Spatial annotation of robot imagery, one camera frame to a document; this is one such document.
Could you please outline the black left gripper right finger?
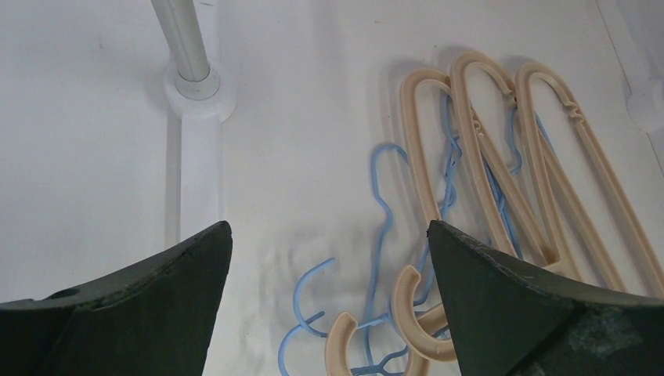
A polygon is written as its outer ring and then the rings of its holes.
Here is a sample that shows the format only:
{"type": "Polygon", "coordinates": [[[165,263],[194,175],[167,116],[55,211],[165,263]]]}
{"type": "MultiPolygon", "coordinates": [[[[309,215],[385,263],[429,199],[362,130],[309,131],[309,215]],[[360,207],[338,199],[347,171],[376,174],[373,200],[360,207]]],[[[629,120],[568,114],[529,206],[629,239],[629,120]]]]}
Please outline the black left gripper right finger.
{"type": "Polygon", "coordinates": [[[461,374],[662,374],[662,300],[560,276],[443,221],[428,243],[461,374]]]}

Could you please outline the metal clothes rack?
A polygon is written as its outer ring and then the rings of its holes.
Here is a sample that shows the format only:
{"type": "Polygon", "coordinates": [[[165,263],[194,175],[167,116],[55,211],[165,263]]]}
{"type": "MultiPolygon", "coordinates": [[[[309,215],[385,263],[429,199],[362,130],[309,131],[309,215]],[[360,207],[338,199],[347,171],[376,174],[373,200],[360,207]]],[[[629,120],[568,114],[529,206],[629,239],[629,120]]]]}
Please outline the metal clothes rack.
{"type": "Polygon", "coordinates": [[[219,1],[154,1],[170,50],[164,94],[177,118],[175,238],[185,240],[222,218],[222,124],[236,107],[236,85],[222,64],[219,1]]]}

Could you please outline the beige plastic hanger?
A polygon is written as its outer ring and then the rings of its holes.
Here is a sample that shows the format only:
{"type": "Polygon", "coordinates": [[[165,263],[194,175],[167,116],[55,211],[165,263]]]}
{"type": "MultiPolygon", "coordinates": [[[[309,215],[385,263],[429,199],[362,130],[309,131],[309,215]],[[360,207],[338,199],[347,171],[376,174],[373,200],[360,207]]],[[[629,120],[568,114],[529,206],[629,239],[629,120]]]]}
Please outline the beige plastic hanger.
{"type": "MultiPolygon", "coordinates": [[[[451,93],[451,85],[449,77],[441,71],[420,68],[404,79],[400,89],[402,126],[410,171],[424,220],[430,222],[441,220],[442,214],[431,186],[420,135],[416,93],[418,86],[423,83],[432,83],[448,94],[451,93]]],[[[406,343],[404,350],[386,356],[382,363],[353,370],[348,364],[348,348],[360,324],[350,313],[343,312],[334,321],[326,338],[324,361],[328,375],[387,375],[384,366],[390,360],[404,354],[408,359],[402,375],[426,375],[430,363],[451,362],[456,359],[452,341],[436,337],[444,332],[448,324],[443,306],[435,305],[423,313],[415,311],[414,293],[420,280],[421,272],[414,266],[408,265],[399,274],[392,292],[388,316],[394,320],[399,334],[406,343]]]]}
{"type": "Polygon", "coordinates": [[[493,200],[482,158],[486,159],[496,175],[500,187],[507,196],[508,203],[517,216],[518,225],[525,232],[526,240],[545,258],[547,262],[545,269],[563,277],[581,280],[582,277],[571,252],[567,248],[556,249],[551,232],[547,230],[549,234],[545,236],[538,227],[532,209],[509,173],[493,141],[486,134],[481,119],[473,109],[466,82],[466,70],[471,66],[477,66],[487,72],[503,94],[511,100],[516,99],[515,85],[508,73],[497,62],[481,52],[463,53],[455,60],[452,74],[447,75],[451,85],[450,95],[453,98],[454,112],[460,123],[460,141],[462,151],[467,158],[471,185],[479,199],[493,239],[497,242],[500,251],[511,256],[516,254],[493,200]]]}
{"type": "Polygon", "coordinates": [[[623,280],[608,254],[603,240],[537,124],[535,101],[532,97],[532,83],[536,79],[545,81],[555,91],[561,105],[565,108],[584,150],[590,158],[594,171],[604,186],[616,221],[627,235],[631,254],[640,263],[642,273],[652,293],[661,298],[663,296],[663,270],[655,249],[627,198],[618,176],[602,150],[583,109],[566,82],[556,72],[542,63],[530,62],[523,65],[515,76],[516,104],[518,105],[519,121],[525,133],[525,151],[531,167],[531,176],[534,179],[537,200],[544,210],[545,227],[551,232],[556,249],[566,249],[567,240],[556,208],[552,182],[556,182],[560,187],[564,202],[572,212],[584,244],[599,267],[607,285],[615,291],[626,291],[623,280]]]}

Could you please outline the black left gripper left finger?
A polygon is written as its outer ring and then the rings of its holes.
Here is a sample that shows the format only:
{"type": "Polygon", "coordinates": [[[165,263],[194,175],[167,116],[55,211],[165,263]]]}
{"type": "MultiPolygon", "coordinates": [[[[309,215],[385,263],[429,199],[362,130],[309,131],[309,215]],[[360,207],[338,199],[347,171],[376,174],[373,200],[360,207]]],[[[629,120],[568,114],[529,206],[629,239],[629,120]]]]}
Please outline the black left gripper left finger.
{"type": "Polygon", "coordinates": [[[220,221],[104,277],[2,303],[2,374],[202,374],[232,252],[220,221]]]}

